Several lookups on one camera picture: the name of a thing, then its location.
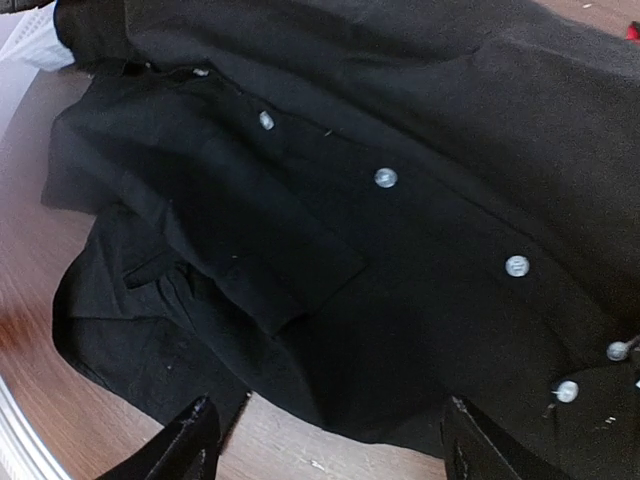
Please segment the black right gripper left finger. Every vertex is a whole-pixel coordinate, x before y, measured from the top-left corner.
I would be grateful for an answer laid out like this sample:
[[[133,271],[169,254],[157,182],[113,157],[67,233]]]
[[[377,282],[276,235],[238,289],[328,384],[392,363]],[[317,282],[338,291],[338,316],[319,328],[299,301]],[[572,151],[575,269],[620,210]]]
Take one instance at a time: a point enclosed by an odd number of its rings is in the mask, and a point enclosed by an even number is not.
[[[207,396],[194,400],[157,435],[99,480],[213,480],[220,424]]]

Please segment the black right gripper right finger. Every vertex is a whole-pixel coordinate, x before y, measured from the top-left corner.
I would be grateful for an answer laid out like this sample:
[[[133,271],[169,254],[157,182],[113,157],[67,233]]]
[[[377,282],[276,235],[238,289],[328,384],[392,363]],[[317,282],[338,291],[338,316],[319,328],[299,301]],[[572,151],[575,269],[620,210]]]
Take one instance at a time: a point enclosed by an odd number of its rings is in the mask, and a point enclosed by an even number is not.
[[[453,480],[561,480],[568,476],[520,445],[468,400],[451,397],[441,423]]]

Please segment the black long sleeve shirt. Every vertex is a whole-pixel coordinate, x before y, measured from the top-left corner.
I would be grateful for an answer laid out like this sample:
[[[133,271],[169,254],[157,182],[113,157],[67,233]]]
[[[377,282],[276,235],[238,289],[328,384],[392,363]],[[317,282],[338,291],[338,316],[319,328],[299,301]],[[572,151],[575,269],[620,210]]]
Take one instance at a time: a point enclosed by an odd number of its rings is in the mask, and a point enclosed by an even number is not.
[[[639,475],[639,46],[533,1],[61,1],[92,81],[45,205],[80,374],[161,423],[254,392],[444,459],[455,396]]]

